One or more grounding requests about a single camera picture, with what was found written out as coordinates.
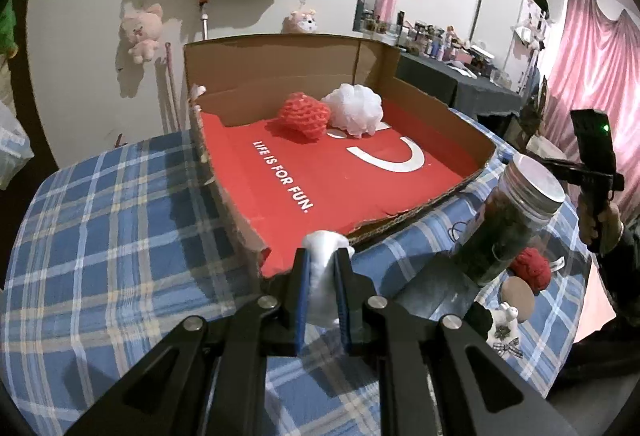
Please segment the person's right hand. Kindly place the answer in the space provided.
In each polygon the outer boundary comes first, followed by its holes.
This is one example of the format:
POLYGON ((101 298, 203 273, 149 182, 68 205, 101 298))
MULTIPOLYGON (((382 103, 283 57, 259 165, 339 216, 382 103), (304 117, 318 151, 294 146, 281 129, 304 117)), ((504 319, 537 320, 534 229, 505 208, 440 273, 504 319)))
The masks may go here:
POLYGON ((623 237, 624 224, 620 209, 610 201, 599 213, 591 200, 581 193, 578 198, 579 238, 589 250, 597 255, 611 252, 623 237))

